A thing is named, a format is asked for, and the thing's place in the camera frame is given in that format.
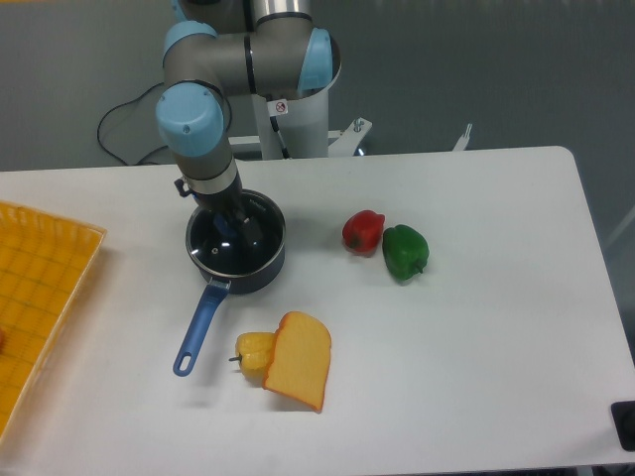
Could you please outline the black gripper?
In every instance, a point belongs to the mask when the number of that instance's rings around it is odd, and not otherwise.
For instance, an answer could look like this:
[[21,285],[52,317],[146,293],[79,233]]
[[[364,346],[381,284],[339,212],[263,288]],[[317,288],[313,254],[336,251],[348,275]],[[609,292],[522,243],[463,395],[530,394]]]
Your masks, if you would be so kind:
[[[175,180],[175,187],[181,197],[191,196],[198,206],[215,212],[213,226],[222,237],[236,238],[238,234],[246,246],[256,246],[262,241],[258,220],[244,211],[240,178],[236,178],[228,188],[212,194],[191,189],[183,178]],[[233,213],[234,228],[222,213]]]

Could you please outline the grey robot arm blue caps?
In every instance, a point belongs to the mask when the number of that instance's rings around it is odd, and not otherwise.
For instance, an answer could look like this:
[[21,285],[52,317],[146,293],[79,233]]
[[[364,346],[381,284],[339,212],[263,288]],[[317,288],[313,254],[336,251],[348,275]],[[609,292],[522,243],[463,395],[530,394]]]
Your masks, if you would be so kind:
[[232,222],[245,218],[230,148],[228,98],[259,100],[265,159],[328,152],[328,91],[338,46],[308,1],[174,1],[163,52],[159,133],[182,173],[180,195]]

